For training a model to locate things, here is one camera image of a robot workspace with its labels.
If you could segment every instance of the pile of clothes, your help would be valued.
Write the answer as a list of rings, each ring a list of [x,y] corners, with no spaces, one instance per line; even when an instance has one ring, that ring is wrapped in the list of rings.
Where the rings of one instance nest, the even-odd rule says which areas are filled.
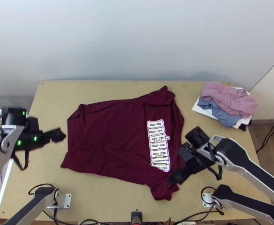
[[[225,127],[234,126],[238,121],[255,114],[257,100],[243,88],[233,88],[218,81],[208,82],[198,99],[197,106],[212,110]]]

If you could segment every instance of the maroon t-shirt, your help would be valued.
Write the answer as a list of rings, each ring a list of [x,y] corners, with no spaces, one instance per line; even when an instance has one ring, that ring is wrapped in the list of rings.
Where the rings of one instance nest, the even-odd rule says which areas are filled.
[[[81,104],[69,117],[68,153],[62,168],[146,184],[155,200],[179,188],[167,182],[182,163],[184,118],[164,86],[128,100]]]

